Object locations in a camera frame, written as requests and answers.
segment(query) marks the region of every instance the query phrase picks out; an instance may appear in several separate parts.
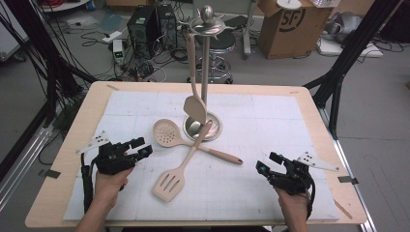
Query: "slotted spatula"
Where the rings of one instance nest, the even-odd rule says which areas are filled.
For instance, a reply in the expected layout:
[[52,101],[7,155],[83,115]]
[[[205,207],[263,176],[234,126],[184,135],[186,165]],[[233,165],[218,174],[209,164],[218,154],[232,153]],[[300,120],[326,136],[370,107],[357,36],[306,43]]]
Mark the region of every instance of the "slotted spatula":
[[157,182],[153,187],[153,194],[162,199],[163,201],[171,201],[184,187],[185,178],[184,171],[193,153],[198,148],[199,144],[204,139],[212,126],[212,120],[209,120],[199,132],[198,137],[195,139],[190,152],[185,157],[181,165],[175,169],[162,172]]

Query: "wooden handle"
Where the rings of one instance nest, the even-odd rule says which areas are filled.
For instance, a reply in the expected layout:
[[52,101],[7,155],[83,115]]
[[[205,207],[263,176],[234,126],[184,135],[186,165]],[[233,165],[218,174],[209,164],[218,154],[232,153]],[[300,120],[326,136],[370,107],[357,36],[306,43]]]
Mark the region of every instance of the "wooden handle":
[[196,151],[198,148],[199,144],[204,140],[205,136],[208,134],[209,130],[211,129],[212,126],[212,120],[209,120],[206,122],[206,124],[202,127],[202,129],[199,131],[198,137],[196,137],[195,142],[193,142],[192,147],[190,148],[190,152],[188,155],[185,157],[184,161],[181,163],[180,167],[185,167],[188,162],[190,161],[190,158],[193,156],[193,153]]
[[188,56],[188,65],[190,68],[190,85],[192,87],[192,92],[195,96],[198,96],[195,85],[195,72],[196,72],[196,57],[195,57],[195,37],[193,34],[188,34],[187,37],[187,56]]
[[199,135],[195,139],[195,142],[193,142],[192,147],[198,148],[199,144],[202,142],[202,140],[204,140],[205,136],[208,134],[209,130],[211,129],[211,126],[212,126],[212,120],[209,120],[208,122],[206,122],[206,124],[199,131]]
[[225,161],[228,161],[228,162],[232,162],[232,163],[235,163],[235,164],[243,164],[243,163],[244,163],[241,159],[239,159],[239,158],[237,158],[237,157],[235,157],[235,156],[229,155],[229,154],[227,154],[227,153],[218,151],[218,150],[209,149],[209,151],[207,151],[207,152],[208,152],[209,154],[211,154],[212,156],[214,156],[214,157],[220,158],[220,159],[225,160]]

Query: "wooden table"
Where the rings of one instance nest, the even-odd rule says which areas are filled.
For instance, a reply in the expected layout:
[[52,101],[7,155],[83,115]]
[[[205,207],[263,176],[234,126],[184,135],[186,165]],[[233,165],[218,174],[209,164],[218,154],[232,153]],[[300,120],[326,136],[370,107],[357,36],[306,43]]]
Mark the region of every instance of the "wooden table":
[[[51,169],[61,172],[58,179],[46,178],[44,184],[26,218],[28,227],[74,227],[76,221],[64,221],[73,191],[75,174],[80,166],[80,159],[75,151],[87,144],[93,137],[97,125],[104,113],[106,104],[114,91],[190,93],[189,84],[180,83],[129,83],[96,82],[94,83],[73,125],[59,151]],[[298,102],[307,125],[310,139],[319,158],[340,167],[340,171],[325,172],[330,190],[336,201],[340,219],[338,221],[316,221],[315,223],[362,224],[366,222],[366,213],[353,186],[340,183],[339,176],[348,176],[341,163],[332,138],[310,96],[303,87],[258,86],[258,85],[209,85],[210,94],[252,94],[272,96],[293,96]],[[108,221],[107,226],[150,226],[150,225],[267,225],[283,224],[283,221]]]

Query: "human arm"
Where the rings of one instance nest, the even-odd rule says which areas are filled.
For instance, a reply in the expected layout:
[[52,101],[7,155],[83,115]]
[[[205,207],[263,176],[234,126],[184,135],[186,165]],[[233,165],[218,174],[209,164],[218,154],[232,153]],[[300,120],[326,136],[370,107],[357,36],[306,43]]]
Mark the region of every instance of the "human arm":
[[275,188],[278,193],[284,221],[290,232],[308,232],[308,199],[304,195],[289,195],[285,190]]
[[94,199],[75,232],[102,231],[106,216],[117,202],[120,187],[127,184],[132,170],[130,168],[112,176],[97,172]]

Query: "gray floor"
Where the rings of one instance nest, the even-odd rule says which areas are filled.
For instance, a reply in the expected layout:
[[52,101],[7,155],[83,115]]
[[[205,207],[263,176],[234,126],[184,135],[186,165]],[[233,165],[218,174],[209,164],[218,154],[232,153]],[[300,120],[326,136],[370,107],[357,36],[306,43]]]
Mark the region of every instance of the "gray floor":
[[[59,14],[61,20],[92,15],[102,28],[125,28],[128,13],[113,14],[101,10],[86,12],[81,8]],[[110,16],[122,15],[116,23],[106,23]],[[260,28],[256,18],[253,29]],[[111,67],[112,55],[106,45],[82,47],[79,34],[66,35],[69,48],[88,72],[104,73]],[[243,60],[240,41],[234,52],[225,55],[232,65],[234,84],[301,86],[324,74],[336,57],[313,51],[305,59],[266,60],[258,48]],[[408,231],[410,227],[410,50],[384,52],[382,58],[356,62],[345,78],[338,116],[338,137],[348,158],[377,231]],[[165,82],[185,82],[188,66],[172,63],[163,67]],[[155,78],[165,78],[163,72]],[[44,94],[30,62],[0,64],[0,158],[3,159],[44,104]],[[62,144],[57,137],[42,152],[42,159],[52,162]],[[36,230],[25,227],[27,213],[39,191],[49,166],[37,160],[0,213],[1,231],[72,231],[72,229]],[[359,231],[357,226],[311,226],[310,231]]]

